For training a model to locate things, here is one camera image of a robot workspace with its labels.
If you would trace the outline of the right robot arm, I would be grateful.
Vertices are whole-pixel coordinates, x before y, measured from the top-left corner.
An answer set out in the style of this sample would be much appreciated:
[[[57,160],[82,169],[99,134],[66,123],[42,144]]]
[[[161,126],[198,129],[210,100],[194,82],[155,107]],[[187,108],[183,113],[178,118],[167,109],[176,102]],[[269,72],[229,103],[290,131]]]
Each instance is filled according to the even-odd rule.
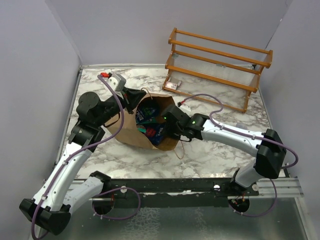
[[[255,182],[279,177],[286,156],[286,149],[272,129],[265,132],[251,132],[238,127],[214,123],[209,116],[196,113],[188,116],[178,106],[171,104],[162,113],[165,120],[165,134],[173,139],[185,137],[222,143],[254,157],[254,161],[241,167],[233,174],[229,189],[240,196]]]

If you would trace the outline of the blue Bonk snack bag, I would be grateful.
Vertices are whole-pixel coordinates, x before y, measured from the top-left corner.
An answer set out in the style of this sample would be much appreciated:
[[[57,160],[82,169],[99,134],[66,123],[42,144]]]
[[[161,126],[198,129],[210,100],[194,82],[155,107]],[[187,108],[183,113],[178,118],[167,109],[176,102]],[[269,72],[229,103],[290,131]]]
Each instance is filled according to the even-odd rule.
[[[159,115],[160,106],[153,99],[144,99],[136,108],[135,122],[137,124],[149,121]]]

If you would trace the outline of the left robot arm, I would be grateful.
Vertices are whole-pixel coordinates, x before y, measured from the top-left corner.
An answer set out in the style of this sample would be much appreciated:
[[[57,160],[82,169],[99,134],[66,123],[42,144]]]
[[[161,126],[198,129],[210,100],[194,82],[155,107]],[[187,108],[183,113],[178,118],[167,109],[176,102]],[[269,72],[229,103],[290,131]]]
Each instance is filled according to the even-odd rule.
[[[101,198],[121,190],[110,185],[111,178],[99,171],[93,172],[79,187],[69,190],[83,164],[97,146],[114,138],[120,130],[103,139],[102,126],[114,116],[124,120],[124,111],[130,114],[146,95],[144,90],[123,88],[112,91],[111,96],[100,100],[92,91],[85,92],[78,100],[78,120],[72,128],[65,151],[58,164],[41,189],[32,197],[24,198],[19,209],[31,222],[31,236],[36,235],[35,227],[46,233],[59,235],[68,225],[72,214],[92,197]]]

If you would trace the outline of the dark blue chips bag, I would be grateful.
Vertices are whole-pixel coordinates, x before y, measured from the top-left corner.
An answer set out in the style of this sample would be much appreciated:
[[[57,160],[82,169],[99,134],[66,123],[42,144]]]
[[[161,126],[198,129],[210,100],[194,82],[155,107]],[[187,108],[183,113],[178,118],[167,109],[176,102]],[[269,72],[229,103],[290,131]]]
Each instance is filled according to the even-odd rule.
[[[145,126],[144,135],[154,145],[158,146],[165,137],[166,123],[149,123]]]

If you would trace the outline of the brown paper bag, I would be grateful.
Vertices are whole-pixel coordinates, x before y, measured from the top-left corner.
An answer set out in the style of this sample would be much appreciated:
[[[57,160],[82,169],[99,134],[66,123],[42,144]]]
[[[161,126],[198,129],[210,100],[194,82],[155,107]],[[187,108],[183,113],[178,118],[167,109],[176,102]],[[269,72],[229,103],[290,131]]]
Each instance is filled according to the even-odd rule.
[[[158,94],[158,93],[149,93],[146,92],[146,95],[142,98],[142,100],[138,103],[138,105],[144,101],[144,99],[151,99],[155,100],[159,107],[159,114],[158,116],[142,122],[142,123],[136,123],[136,111],[137,107],[133,110],[132,114],[129,114],[127,111],[124,112],[124,117],[113,117],[111,120],[109,120],[105,126],[107,127],[107,130],[114,134],[118,128],[121,125],[121,120],[124,120],[123,126],[120,130],[120,132],[115,136],[115,139],[124,144],[128,144],[130,146],[140,147],[143,149],[152,149],[152,150],[161,150],[161,151],[173,151],[179,140],[172,139],[166,135],[164,135],[164,139],[162,142],[155,146],[153,145],[149,139],[140,132],[137,129],[137,125],[146,125],[146,124],[162,124],[166,123],[164,118],[161,117],[162,111],[165,110],[166,107],[169,105],[174,105],[174,99],[170,95],[166,94]]]

